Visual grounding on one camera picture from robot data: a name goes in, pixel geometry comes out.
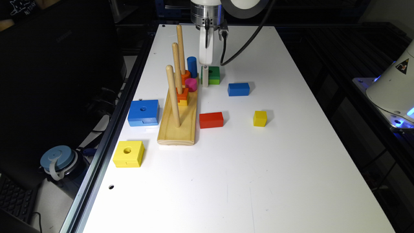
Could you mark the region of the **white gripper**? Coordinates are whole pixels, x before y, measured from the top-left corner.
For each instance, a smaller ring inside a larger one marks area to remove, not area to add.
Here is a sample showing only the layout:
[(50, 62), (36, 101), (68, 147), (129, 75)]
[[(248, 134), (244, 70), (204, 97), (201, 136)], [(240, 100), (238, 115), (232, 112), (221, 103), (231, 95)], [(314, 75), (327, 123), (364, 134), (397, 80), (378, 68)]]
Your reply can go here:
[(214, 29), (200, 28), (199, 63), (202, 66), (202, 86), (208, 87), (209, 66), (213, 63)]

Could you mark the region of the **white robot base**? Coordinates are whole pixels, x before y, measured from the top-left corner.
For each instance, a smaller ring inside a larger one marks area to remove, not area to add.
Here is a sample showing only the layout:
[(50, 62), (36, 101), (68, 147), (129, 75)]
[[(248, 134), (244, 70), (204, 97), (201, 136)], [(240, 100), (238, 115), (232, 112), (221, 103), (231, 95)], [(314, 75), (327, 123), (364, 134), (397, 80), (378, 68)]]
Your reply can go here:
[(393, 131), (413, 131), (413, 44), (376, 78), (353, 83), (376, 107)]

